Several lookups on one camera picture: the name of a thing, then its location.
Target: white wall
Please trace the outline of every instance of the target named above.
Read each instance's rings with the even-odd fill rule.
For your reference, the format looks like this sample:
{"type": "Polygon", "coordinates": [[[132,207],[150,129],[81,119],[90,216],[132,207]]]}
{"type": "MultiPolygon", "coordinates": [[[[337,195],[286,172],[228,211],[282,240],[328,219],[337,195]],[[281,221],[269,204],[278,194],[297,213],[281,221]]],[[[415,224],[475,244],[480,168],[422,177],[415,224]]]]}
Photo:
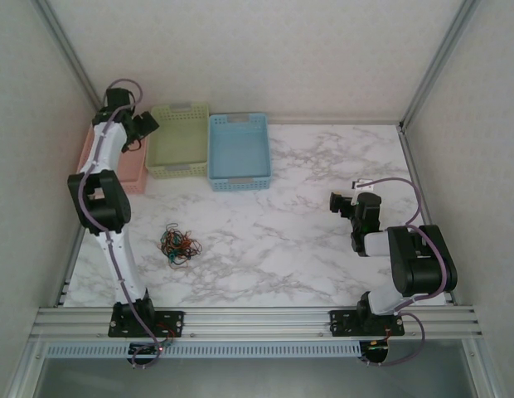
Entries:
{"type": "Polygon", "coordinates": [[[514,0],[482,0],[407,134],[457,293],[514,397],[514,0]]]}
{"type": "Polygon", "coordinates": [[[326,123],[399,121],[461,2],[51,0],[99,89],[326,123]]]}
{"type": "Polygon", "coordinates": [[[91,115],[30,2],[0,0],[0,396],[63,275],[91,115]]]}

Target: mounting plate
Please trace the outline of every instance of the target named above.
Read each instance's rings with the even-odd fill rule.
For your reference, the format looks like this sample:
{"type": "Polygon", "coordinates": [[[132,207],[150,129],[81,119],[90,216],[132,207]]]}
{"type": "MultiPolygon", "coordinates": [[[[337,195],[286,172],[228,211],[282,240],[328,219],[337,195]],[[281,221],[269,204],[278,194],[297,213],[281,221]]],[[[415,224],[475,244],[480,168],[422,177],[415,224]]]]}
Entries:
{"type": "MultiPolygon", "coordinates": [[[[152,332],[156,337],[166,337],[170,332],[174,332],[174,337],[181,337],[183,330],[183,318],[185,313],[183,311],[156,311],[155,323],[152,332]]],[[[147,337],[144,332],[134,333],[128,330],[122,330],[119,327],[118,319],[114,319],[112,313],[111,322],[109,323],[109,337],[147,337]]]]}
{"type": "Polygon", "coordinates": [[[329,311],[333,337],[386,337],[386,328],[391,336],[404,336],[405,329],[401,317],[393,315],[371,315],[361,322],[355,309],[329,311]]]}

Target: cable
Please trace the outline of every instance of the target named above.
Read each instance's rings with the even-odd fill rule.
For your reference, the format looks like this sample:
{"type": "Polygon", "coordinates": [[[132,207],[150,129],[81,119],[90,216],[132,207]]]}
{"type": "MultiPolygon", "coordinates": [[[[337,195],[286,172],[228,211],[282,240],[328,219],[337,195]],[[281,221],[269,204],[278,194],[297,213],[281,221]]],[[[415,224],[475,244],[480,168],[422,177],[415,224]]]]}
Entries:
{"type": "Polygon", "coordinates": [[[176,227],[176,223],[167,225],[159,241],[158,248],[167,256],[169,267],[181,269],[187,267],[188,260],[201,253],[201,245],[196,240],[191,239],[190,231],[182,234],[176,227]]]}
{"type": "MultiPolygon", "coordinates": [[[[158,324],[158,326],[161,326],[162,328],[166,328],[166,329],[168,330],[168,335],[167,335],[167,337],[165,337],[165,339],[164,339],[163,341],[159,342],[159,347],[158,347],[158,349],[156,350],[156,355],[157,355],[157,356],[153,359],[153,361],[155,361],[155,360],[157,360],[157,359],[159,358],[159,356],[161,355],[161,353],[162,353],[162,351],[163,351],[163,348],[164,348],[164,347],[170,347],[170,346],[172,345],[172,343],[174,342],[174,338],[176,337],[176,333],[175,333],[173,330],[171,330],[171,329],[167,328],[167,326],[165,326],[165,325],[163,325],[163,324],[158,324]]],[[[150,347],[156,347],[156,346],[157,346],[157,344],[156,344],[155,342],[151,342],[151,343],[149,343],[149,344],[144,344],[144,345],[142,345],[141,347],[139,347],[138,349],[136,349],[136,350],[133,352],[133,354],[132,354],[132,358],[131,358],[132,365],[133,365],[134,363],[136,363],[135,359],[136,359],[137,355],[138,355],[142,350],[144,350],[144,349],[146,349],[146,348],[150,348],[150,347]]]]}
{"type": "Polygon", "coordinates": [[[422,210],[421,192],[419,191],[419,188],[412,181],[409,181],[409,180],[407,180],[405,178],[401,178],[401,177],[381,178],[381,179],[375,180],[373,182],[368,182],[368,183],[365,183],[365,184],[357,185],[357,187],[359,187],[359,188],[368,187],[370,185],[375,185],[375,184],[378,184],[380,182],[388,182],[388,181],[405,182],[408,185],[410,185],[412,188],[414,188],[415,198],[417,199],[417,210],[415,211],[415,213],[412,216],[412,218],[410,218],[405,223],[405,226],[410,228],[410,229],[412,229],[412,230],[414,230],[415,232],[417,232],[417,234],[419,234],[419,236],[421,236],[423,238],[425,243],[434,252],[434,255],[436,256],[436,259],[439,262],[439,268],[441,270],[441,283],[439,284],[439,287],[438,287],[438,289],[435,292],[433,292],[431,294],[424,294],[424,295],[421,295],[421,296],[416,297],[416,298],[412,297],[412,298],[404,301],[403,303],[399,304],[398,306],[396,306],[394,308],[394,315],[395,316],[405,316],[405,315],[408,315],[408,316],[412,317],[413,319],[415,319],[417,321],[417,323],[419,324],[419,328],[421,329],[421,344],[419,345],[418,349],[414,353],[412,353],[411,355],[409,355],[407,357],[404,357],[404,358],[401,358],[401,359],[398,359],[398,360],[395,360],[395,361],[391,361],[391,362],[382,362],[382,363],[379,363],[378,366],[394,366],[394,365],[399,365],[399,364],[407,362],[407,361],[409,361],[409,360],[411,360],[411,359],[413,359],[413,358],[415,358],[415,357],[417,357],[419,355],[419,353],[423,350],[423,347],[424,347],[424,340],[425,340],[424,325],[419,320],[419,318],[417,318],[417,316],[415,316],[414,314],[412,314],[412,313],[402,313],[400,310],[405,308],[405,307],[408,307],[409,305],[411,305],[412,303],[415,303],[417,301],[422,301],[422,300],[431,299],[431,298],[433,299],[434,297],[437,297],[439,294],[441,294],[445,290],[445,285],[447,284],[447,268],[446,268],[445,262],[443,260],[443,256],[441,255],[441,253],[439,253],[439,250],[436,247],[436,245],[434,244],[434,242],[420,228],[418,228],[417,226],[413,226],[412,225],[412,222],[418,217],[418,215],[421,213],[421,210],[422,210]]]}
{"type": "MultiPolygon", "coordinates": [[[[133,306],[133,301],[132,301],[132,298],[130,297],[130,294],[128,292],[128,289],[126,288],[126,285],[124,284],[124,279],[123,279],[123,275],[121,274],[121,270],[119,268],[119,264],[117,263],[117,259],[115,258],[115,253],[114,253],[114,246],[113,246],[113,241],[111,239],[111,234],[109,233],[109,229],[106,228],[105,226],[101,225],[91,214],[90,212],[88,211],[85,203],[84,203],[84,188],[85,188],[85,184],[87,182],[87,179],[88,177],[90,176],[91,172],[93,171],[93,169],[95,168],[97,162],[99,161],[99,152],[100,152],[100,149],[102,147],[102,142],[104,141],[104,138],[106,136],[106,133],[108,132],[108,129],[109,127],[111,126],[111,124],[114,122],[114,119],[115,117],[117,116],[117,114],[122,111],[122,110],[125,110],[125,109],[131,109],[133,107],[135,107],[136,104],[138,104],[139,102],[141,102],[141,100],[143,99],[143,89],[141,88],[141,86],[139,85],[139,83],[137,83],[135,80],[131,80],[131,79],[117,79],[115,81],[113,81],[109,86],[108,86],[108,89],[112,88],[113,86],[117,85],[118,83],[120,82],[128,82],[128,83],[132,83],[133,85],[135,85],[137,88],[138,88],[138,91],[139,91],[139,96],[137,98],[137,100],[135,100],[132,104],[128,104],[128,105],[123,105],[123,106],[119,106],[110,116],[109,116],[109,119],[108,121],[106,122],[106,125],[104,126],[104,128],[102,129],[102,134],[100,136],[100,139],[99,139],[99,142],[97,143],[97,146],[95,148],[95,155],[93,156],[93,161],[90,165],[90,167],[87,169],[87,171],[84,173],[84,176],[82,177],[82,179],[80,180],[80,185],[79,185],[79,189],[78,189],[78,201],[79,201],[79,204],[80,204],[80,209],[82,210],[82,213],[84,213],[84,216],[85,218],[87,218],[91,224],[93,224],[94,226],[96,226],[99,230],[103,231],[105,236],[106,236],[106,241],[108,243],[108,252],[109,252],[109,257],[111,258],[111,262],[114,266],[114,269],[115,269],[115,273],[117,274],[117,280],[119,281],[119,284],[121,286],[121,289],[123,290],[123,294],[124,294],[124,297],[126,298],[126,301],[128,302],[128,305],[130,307],[130,310],[132,311],[132,314],[133,316],[135,317],[135,319],[138,321],[138,323],[141,325],[141,327],[143,328],[143,330],[145,331],[145,333],[147,335],[149,335],[152,340],[153,340],[153,345],[155,347],[158,347],[158,350],[156,350],[156,356],[154,357],[154,359],[152,359],[149,363],[147,364],[144,364],[142,365],[142,368],[143,369],[146,369],[147,367],[153,365],[154,363],[156,363],[156,361],[158,360],[159,356],[161,355],[161,352],[162,352],[162,346],[160,345],[161,343],[158,341],[158,339],[156,338],[156,336],[154,335],[154,333],[152,332],[152,330],[150,330],[150,328],[147,326],[147,324],[141,319],[141,317],[139,316],[137,310],[135,309],[135,307],[133,306]]],[[[106,99],[106,94],[104,92],[104,98],[103,98],[103,103],[106,99]]],[[[135,368],[137,366],[137,363],[135,362],[135,356],[138,354],[138,352],[141,352],[144,348],[146,348],[146,346],[142,346],[140,348],[138,348],[138,350],[136,350],[136,352],[134,353],[133,357],[132,357],[132,367],[135,368]]]]}
{"type": "Polygon", "coordinates": [[[373,182],[368,182],[368,183],[365,183],[365,184],[357,185],[357,187],[362,188],[362,187],[367,187],[367,186],[370,186],[370,185],[375,185],[375,184],[378,184],[380,182],[388,182],[388,181],[401,181],[401,182],[405,182],[405,183],[407,183],[408,185],[410,185],[411,187],[414,188],[415,197],[417,199],[417,210],[415,211],[415,214],[412,216],[412,218],[410,218],[405,223],[405,226],[407,226],[408,228],[414,230],[415,232],[417,232],[423,238],[424,242],[430,247],[430,249],[433,251],[434,255],[436,256],[436,259],[439,262],[439,268],[441,270],[441,283],[439,284],[438,289],[435,292],[431,293],[431,294],[424,294],[424,295],[421,295],[419,297],[410,298],[409,300],[406,300],[402,304],[400,304],[397,307],[395,307],[395,311],[399,312],[402,308],[408,307],[410,304],[412,304],[412,303],[414,303],[416,301],[422,301],[422,300],[427,300],[427,299],[431,299],[431,298],[433,299],[434,297],[436,297],[439,294],[441,294],[444,291],[444,289],[445,289],[445,285],[447,284],[447,267],[445,265],[445,262],[443,260],[443,257],[441,255],[441,253],[439,253],[439,250],[435,246],[434,242],[420,228],[418,228],[417,226],[413,226],[411,224],[417,218],[417,216],[421,212],[421,209],[423,208],[422,207],[422,203],[421,203],[421,194],[419,192],[419,188],[412,181],[409,181],[409,180],[406,180],[405,178],[400,178],[400,177],[388,177],[388,178],[381,178],[380,180],[375,180],[373,182]]]}
{"type": "MultiPolygon", "coordinates": [[[[402,316],[402,317],[409,316],[409,317],[412,317],[413,319],[415,319],[417,321],[417,323],[419,324],[419,329],[421,329],[421,343],[420,343],[419,347],[417,348],[417,350],[412,352],[409,356],[402,357],[400,359],[395,359],[394,361],[390,361],[390,362],[376,363],[376,366],[378,366],[378,367],[400,365],[401,363],[405,363],[407,361],[410,361],[410,360],[414,359],[423,350],[424,342],[425,342],[425,339],[426,339],[426,334],[424,332],[424,325],[423,325],[423,323],[413,313],[400,313],[400,316],[402,316]]],[[[373,363],[373,362],[369,362],[369,361],[366,361],[366,360],[362,360],[362,362],[364,362],[368,366],[373,363]]]]}
{"type": "Polygon", "coordinates": [[[138,143],[139,143],[139,147],[138,148],[135,148],[135,149],[129,149],[128,152],[137,152],[139,149],[141,149],[143,147],[143,141],[141,141],[140,139],[138,139],[138,143]]]}
{"type": "MultiPolygon", "coordinates": [[[[133,104],[137,104],[137,101],[135,100],[135,95],[133,95],[132,91],[130,91],[130,96],[132,97],[133,104]]],[[[135,114],[135,106],[132,108],[132,114],[135,114]]]]}

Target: marble surface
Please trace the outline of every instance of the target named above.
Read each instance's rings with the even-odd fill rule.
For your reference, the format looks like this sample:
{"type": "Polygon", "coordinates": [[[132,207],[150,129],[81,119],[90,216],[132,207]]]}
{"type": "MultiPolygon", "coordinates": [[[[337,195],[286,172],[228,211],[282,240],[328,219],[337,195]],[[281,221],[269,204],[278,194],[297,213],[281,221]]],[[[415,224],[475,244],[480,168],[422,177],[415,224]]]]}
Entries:
{"type": "MultiPolygon", "coordinates": [[[[352,251],[351,224],[328,210],[331,192],[351,194],[359,177],[410,178],[393,126],[270,125],[274,177],[258,192],[213,192],[204,177],[148,180],[130,196],[130,239],[156,306],[354,305],[390,280],[389,257],[352,251]],[[165,225],[203,246],[173,270],[158,249],[165,225]]],[[[381,227],[403,225],[417,206],[399,182],[376,186],[381,227]]],[[[65,306],[114,303],[108,265],[85,234],[65,306]]]]}

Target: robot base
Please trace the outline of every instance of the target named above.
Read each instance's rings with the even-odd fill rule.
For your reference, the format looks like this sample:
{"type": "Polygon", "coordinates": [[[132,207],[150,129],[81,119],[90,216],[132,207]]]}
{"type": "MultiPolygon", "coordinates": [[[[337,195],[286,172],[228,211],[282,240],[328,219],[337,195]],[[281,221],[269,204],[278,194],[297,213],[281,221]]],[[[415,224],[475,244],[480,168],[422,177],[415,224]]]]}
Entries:
{"type": "MultiPolygon", "coordinates": [[[[156,311],[152,300],[145,297],[136,300],[134,308],[154,336],[181,337],[183,329],[183,311],[156,311]]],[[[134,317],[128,304],[116,303],[109,322],[109,337],[148,337],[144,328],[134,317]]]]}
{"type": "Polygon", "coordinates": [[[362,295],[356,309],[332,310],[331,333],[333,337],[387,337],[404,336],[401,317],[374,315],[367,299],[369,292],[362,295]]]}

